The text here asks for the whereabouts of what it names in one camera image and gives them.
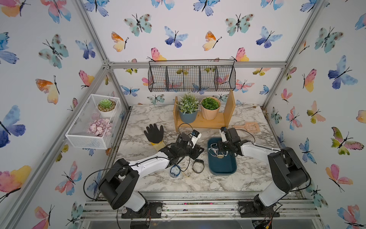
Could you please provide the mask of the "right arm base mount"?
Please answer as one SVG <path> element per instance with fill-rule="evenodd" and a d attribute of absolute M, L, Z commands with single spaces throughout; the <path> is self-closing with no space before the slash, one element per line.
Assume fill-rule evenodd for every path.
<path fill-rule="evenodd" d="M 260 200 L 257 194 L 251 201 L 239 201 L 238 212 L 242 218 L 257 218 L 257 217 L 280 217 L 280 213 L 274 210 L 274 205 L 266 207 Z"/>

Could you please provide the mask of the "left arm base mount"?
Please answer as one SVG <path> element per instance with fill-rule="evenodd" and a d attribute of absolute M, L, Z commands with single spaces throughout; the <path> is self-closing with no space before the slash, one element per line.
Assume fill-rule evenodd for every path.
<path fill-rule="evenodd" d="M 147 202 L 139 211 L 123 207 L 121 210 L 122 219 L 160 219 L 163 211 L 161 202 Z"/>

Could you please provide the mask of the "pink strap watch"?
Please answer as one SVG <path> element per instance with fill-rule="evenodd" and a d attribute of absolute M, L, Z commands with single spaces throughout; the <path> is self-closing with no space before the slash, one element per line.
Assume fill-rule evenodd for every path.
<path fill-rule="evenodd" d="M 217 143 L 211 144 L 210 147 L 208 148 L 208 153 L 211 156 L 218 157 L 219 153 L 218 144 Z"/>

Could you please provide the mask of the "blue round watch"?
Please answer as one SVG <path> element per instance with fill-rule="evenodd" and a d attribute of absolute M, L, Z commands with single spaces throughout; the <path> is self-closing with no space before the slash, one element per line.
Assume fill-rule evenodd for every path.
<path fill-rule="evenodd" d="M 181 167 L 178 165 L 173 165 L 170 169 L 170 176 L 172 178 L 177 178 L 181 174 Z"/>

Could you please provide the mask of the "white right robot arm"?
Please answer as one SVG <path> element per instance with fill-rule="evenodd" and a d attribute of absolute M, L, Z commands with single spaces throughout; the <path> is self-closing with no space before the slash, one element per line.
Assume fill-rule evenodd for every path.
<path fill-rule="evenodd" d="M 220 134 L 220 152 L 251 157 L 269 165 L 272 182 L 254 198 L 254 206 L 258 210 L 274 206 L 292 190 L 310 181 L 309 173 L 292 148 L 268 148 L 242 140 L 235 128 L 222 127 Z"/>

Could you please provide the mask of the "black digital watch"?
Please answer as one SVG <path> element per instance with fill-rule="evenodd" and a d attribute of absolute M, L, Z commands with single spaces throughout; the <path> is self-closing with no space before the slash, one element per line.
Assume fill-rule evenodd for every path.
<path fill-rule="evenodd" d="M 196 174 L 201 174 L 205 169 L 205 163 L 201 159 L 195 159 L 192 164 L 192 170 Z"/>

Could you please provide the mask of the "beige strap watch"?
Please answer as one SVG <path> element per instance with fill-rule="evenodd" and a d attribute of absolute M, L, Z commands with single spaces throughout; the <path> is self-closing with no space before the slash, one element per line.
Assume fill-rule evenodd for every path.
<path fill-rule="evenodd" d="M 219 158 L 219 159 L 222 159 L 222 158 L 224 158 L 224 157 L 225 157 L 225 155 L 224 155 L 224 154 L 222 154 L 222 153 L 220 153 L 220 152 L 217 152 L 217 153 L 216 153 L 216 155 L 215 155 L 215 157 L 217 157 L 217 158 Z"/>

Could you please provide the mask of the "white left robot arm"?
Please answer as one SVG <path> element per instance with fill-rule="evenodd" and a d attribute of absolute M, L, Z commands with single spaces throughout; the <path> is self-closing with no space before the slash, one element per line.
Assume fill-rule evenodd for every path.
<path fill-rule="evenodd" d="M 153 156 L 130 162 L 123 158 L 117 160 L 100 180 L 99 191 L 114 210 L 125 207 L 139 212 L 147 208 L 147 200 L 135 190 L 139 179 L 171 167 L 181 171 L 178 164 L 186 156 L 196 160 L 203 153 L 204 149 L 197 145 L 201 136 L 201 133 L 193 130 L 189 135 L 180 134 L 176 142 L 163 147 Z"/>

